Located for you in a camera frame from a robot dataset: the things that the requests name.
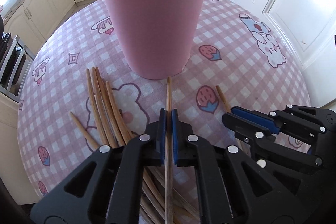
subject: tablecloth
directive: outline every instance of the tablecloth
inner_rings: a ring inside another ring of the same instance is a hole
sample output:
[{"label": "tablecloth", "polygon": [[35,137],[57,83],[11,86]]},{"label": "tablecloth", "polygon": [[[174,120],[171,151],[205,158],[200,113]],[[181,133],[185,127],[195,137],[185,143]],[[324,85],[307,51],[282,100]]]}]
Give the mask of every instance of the tablecloth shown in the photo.
[{"label": "tablecloth", "polygon": [[[132,131],[143,133],[165,107],[166,80],[143,79],[130,70],[104,0],[73,15],[37,54],[20,99],[20,153],[39,196],[92,153],[68,116],[70,111],[101,143],[86,85],[85,69],[92,66],[98,66],[111,82]],[[236,140],[221,122],[224,107],[215,85],[220,85],[231,106],[264,113],[284,109],[286,104],[310,105],[302,74],[282,41],[269,26],[229,0],[203,1],[190,59],[172,85],[173,107],[180,120],[211,144],[226,147]],[[303,152],[308,149],[286,135],[278,136],[277,142]],[[174,187],[197,206],[194,180],[191,168],[174,167]]]}]

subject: pink cup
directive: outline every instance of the pink cup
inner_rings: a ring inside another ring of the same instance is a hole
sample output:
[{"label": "pink cup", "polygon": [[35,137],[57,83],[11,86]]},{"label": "pink cup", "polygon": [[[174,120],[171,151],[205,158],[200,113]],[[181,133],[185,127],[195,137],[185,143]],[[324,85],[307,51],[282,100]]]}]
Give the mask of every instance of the pink cup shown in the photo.
[{"label": "pink cup", "polygon": [[105,0],[129,67],[147,79],[182,71],[203,0]]}]

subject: paper cup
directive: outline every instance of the paper cup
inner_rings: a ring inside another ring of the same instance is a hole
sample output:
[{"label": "paper cup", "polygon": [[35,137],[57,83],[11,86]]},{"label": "paper cup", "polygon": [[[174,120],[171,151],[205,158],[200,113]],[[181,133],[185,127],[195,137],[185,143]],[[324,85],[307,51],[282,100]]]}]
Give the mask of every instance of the paper cup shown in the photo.
[{"label": "paper cup", "polygon": [[182,71],[203,0],[104,0],[129,67],[147,79]]}]

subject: silver screw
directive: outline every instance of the silver screw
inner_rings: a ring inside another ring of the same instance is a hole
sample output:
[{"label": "silver screw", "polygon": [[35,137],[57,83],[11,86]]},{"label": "silver screw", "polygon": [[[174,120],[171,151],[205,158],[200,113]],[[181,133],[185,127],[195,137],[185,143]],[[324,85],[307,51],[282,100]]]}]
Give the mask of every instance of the silver screw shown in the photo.
[{"label": "silver screw", "polygon": [[102,145],[100,148],[99,148],[99,151],[101,152],[101,153],[107,153],[107,152],[109,152],[110,151],[110,147],[108,146],[108,145]]},{"label": "silver screw", "polygon": [[235,145],[230,145],[227,150],[230,152],[230,153],[237,153],[239,151],[238,147],[236,147]]},{"label": "silver screw", "polygon": [[258,164],[261,168],[265,168],[265,167],[266,167],[266,160],[257,160],[257,164]]},{"label": "silver screw", "polygon": [[192,135],[188,136],[187,140],[190,141],[190,142],[195,142],[195,141],[198,140],[198,137],[196,135],[192,134]]},{"label": "silver screw", "polygon": [[320,166],[322,164],[322,159],[321,158],[316,158],[315,163],[317,166]]},{"label": "silver screw", "polygon": [[151,139],[150,135],[148,134],[142,134],[140,135],[140,140],[145,142],[145,141],[149,141]]},{"label": "silver screw", "polygon": [[255,136],[256,136],[258,139],[261,139],[261,138],[264,137],[264,133],[258,131],[258,132],[255,133]]}]

